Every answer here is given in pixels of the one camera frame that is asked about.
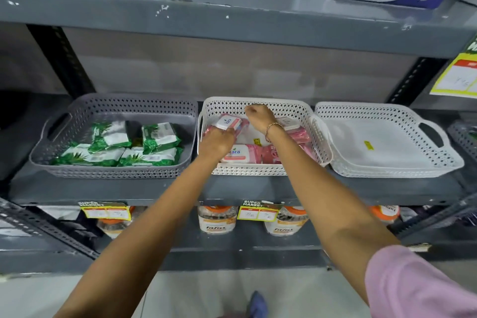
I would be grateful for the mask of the clear jar orange lid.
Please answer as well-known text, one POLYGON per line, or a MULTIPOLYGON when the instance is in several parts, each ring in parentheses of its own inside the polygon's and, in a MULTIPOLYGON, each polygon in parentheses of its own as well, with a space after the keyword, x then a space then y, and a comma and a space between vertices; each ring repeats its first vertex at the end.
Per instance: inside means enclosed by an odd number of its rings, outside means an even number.
POLYGON ((200 230, 209 235, 221 235, 234 230, 237 222, 236 206, 198 206, 200 230))
POLYGON ((97 227, 112 239, 119 236, 133 221, 135 206, 129 207, 130 220, 123 219, 97 219, 97 227))
POLYGON ((383 224, 391 225, 400 216, 400 206, 398 205, 374 205, 370 206, 371 213, 383 224))
POLYGON ((302 206, 283 206, 272 222, 264 222, 267 233, 276 237, 287 237, 297 233, 309 220, 302 206))

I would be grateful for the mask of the pink wipes packet white lid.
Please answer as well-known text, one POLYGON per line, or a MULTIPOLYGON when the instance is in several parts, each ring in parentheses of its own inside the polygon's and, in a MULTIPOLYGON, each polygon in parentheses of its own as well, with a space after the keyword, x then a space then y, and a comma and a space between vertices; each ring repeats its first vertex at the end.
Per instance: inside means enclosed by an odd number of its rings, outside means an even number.
POLYGON ((220 160, 220 163, 232 164, 262 164, 263 147, 255 144, 234 144, 230 152, 220 160))
POLYGON ((303 126, 301 126, 298 120, 290 117, 277 117, 276 120, 286 133, 298 144, 307 144, 311 142, 309 133, 303 126))
POLYGON ((211 126, 221 130, 232 129, 234 131, 235 138, 237 138, 249 127, 249 120, 244 117, 223 113, 214 122, 212 122, 211 126))

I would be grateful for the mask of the large yellow price sign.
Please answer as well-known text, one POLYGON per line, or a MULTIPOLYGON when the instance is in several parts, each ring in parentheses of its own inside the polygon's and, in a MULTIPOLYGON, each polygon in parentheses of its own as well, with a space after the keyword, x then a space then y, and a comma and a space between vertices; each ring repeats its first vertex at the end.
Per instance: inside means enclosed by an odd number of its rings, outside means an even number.
POLYGON ((477 35, 444 69, 429 94, 477 99, 477 35))

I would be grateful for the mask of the blue shoe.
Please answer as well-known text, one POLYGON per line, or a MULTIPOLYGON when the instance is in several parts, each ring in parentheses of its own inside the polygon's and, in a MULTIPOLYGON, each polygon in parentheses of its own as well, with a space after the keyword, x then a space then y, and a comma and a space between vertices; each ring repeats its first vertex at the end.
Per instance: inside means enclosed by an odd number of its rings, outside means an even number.
POLYGON ((247 318, 269 318, 269 309, 265 298, 255 290, 247 304, 247 318))

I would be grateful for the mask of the grey perforated plastic basket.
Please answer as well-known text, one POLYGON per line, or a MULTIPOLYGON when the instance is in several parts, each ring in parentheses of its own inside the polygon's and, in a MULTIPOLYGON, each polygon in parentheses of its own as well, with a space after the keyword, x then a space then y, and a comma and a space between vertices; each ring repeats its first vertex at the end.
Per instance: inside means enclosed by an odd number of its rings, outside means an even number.
POLYGON ((447 132, 457 145, 477 161, 477 117, 458 119, 447 128, 447 132))
POLYGON ((90 93, 75 99, 65 110, 47 120, 40 139, 29 154, 36 168, 56 177, 73 179, 175 178, 191 163, 196 142, 199 107, 194 98, 170 93, 90 93), (183 148, 173 166, 99 167, 51 165, 72 142, 91 143, 95 122, 127 122, 131 138, 140 138, 140 127, 170 122, 183 148))

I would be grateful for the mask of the person's right hand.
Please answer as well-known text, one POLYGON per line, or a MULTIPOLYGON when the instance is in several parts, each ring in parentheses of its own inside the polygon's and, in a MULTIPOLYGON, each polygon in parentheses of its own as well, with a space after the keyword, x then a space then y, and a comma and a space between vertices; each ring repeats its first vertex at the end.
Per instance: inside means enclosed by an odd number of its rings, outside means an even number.
POLYGON ((251 104, 244 110, 251 125, 265 136, 269 128, 278 125, 273 112, 265 104, 251 104))

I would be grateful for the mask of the person's left hand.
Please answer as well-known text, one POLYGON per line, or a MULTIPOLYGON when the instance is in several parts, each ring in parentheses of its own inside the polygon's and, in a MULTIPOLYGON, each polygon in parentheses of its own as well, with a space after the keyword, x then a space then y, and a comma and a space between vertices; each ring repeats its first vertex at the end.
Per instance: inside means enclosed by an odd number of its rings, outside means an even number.
POLYGON ((199 157, 218 164, 226 156, 235 143, 219 142, 218 128, 211 127, 203 136, 199 144, 199 157))

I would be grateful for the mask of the person's right forearm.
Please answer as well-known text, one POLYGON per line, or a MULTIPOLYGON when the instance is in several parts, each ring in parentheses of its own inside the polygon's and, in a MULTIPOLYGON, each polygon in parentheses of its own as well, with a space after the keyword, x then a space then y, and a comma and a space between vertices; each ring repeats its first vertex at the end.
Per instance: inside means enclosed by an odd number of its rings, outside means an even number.
POLYGON ((368 305, 367 264, 381 248, 398 245, 399 240, 357 195, 308 156, 282 127, 272 126, 267 132, 266 138, 275 146, 322 247, 368 305))

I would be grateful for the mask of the pink sleeve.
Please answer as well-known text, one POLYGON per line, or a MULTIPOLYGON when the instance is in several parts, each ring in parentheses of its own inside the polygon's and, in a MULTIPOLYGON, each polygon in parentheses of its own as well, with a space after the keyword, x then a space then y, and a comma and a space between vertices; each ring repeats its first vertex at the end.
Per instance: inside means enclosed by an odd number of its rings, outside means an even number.
POLYGON ((365 288, 372 318, 477 318, 477 294, 401 245, 372 256, 365 288))

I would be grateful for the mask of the person's left forearm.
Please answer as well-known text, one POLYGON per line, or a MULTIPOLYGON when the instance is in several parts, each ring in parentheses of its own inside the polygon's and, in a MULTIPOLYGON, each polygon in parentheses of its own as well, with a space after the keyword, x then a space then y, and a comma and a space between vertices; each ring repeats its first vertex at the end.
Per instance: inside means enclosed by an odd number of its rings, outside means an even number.
POLYGON ((159 199, 104 249, 53 318, 132 318, 220 160, 217 154, 200 152, 159 199))

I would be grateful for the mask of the green white wipes packet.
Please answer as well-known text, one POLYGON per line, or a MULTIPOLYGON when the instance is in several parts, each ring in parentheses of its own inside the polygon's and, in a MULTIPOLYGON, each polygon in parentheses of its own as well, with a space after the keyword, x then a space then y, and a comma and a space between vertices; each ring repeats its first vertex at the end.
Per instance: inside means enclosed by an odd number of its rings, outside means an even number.
POLYGON ((178 147, 182 142, 170 122, 146 124, 141 131, 145 155, 178 147))
POLYGON ((182 151, 181 147, 173 147, 168 150, 146 154, 142 147, 132 147, 124 151, 117 166, 174 166, 179 163, 182 151))
POLYGON ((107 121, 96 122, 92 125, 92 143, 88 148, 90 153, 130 148, 132 141, 127 133, 127 122, 107 121))
POLYGON ((77 144, 68 147, 50 161, 50 165, 115 167, 126 148, 89 152, 89 144, 77 144))

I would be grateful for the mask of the white perforated plastic basket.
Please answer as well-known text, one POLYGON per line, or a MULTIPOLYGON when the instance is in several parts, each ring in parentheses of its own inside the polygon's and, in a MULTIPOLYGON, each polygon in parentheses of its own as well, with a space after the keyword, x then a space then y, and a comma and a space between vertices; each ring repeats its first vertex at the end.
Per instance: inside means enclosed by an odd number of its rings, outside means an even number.
MULTIPOLYGON (((314 114, 307 103, 300 100, 252 97, 210 97, 206 98, 199 114, 197 137, 202 140, 206 128, 221 114, 226 113, 245 118, 245 107, 251 104, 265 104, 276 117, 290 117, 305 128, 311 138, 312 156, 325 167, 333 160, 333 152, 327 140, 324 122, 314 114)), ((213 175, 224 176, 286 176, 281 164, 245 164, 239 162, 219 163, 213 175)))
POLYGON ((326 125, 330 165, 341 176, 436 178, 465 165, 444 129, 406 106, 318 102, 314 112, 326 125))

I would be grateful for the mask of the yellow price label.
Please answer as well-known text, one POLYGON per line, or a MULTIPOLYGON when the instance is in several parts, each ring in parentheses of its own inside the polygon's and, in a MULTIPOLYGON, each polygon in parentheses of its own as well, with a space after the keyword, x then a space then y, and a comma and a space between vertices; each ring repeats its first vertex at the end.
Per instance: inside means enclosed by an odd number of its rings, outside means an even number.
POLYGON ((86 218, 131 221, 130 207, 124 202, 80 201, 80 209, 86 218))
POLYGON ((237 220, 273 222, 283 206, 283 203, 243 200, 237 213, 237 220))

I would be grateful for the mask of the grey metal shelf rack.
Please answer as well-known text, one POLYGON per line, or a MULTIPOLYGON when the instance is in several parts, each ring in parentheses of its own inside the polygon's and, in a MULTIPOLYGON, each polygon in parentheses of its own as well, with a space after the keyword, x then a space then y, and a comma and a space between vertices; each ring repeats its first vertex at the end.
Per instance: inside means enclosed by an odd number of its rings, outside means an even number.
POLYGON ((29 154, 47 120, 90 93, 170 93, 419 107, 444 65, 474 37, 446 0, 435 11, 331 0, 0 0, 0 196, 59 247, 0 258, 5 273, 83 272, 94 248, 45 221, 39 205, 150 205, 175 178, 73 179, 29 154))

